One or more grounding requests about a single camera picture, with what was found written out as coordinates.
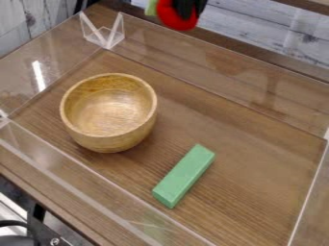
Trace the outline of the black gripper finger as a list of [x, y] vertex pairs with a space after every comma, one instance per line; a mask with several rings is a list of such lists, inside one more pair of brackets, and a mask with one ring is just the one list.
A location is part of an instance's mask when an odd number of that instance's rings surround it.
[[206, 6], [207, 6], [208, 0], [194, 0], [194, 6], [196, 14], [200, 15]]
[[194, 10], [194, 0], [174, 0], [174, 9], [182, 19], [188, 19]]

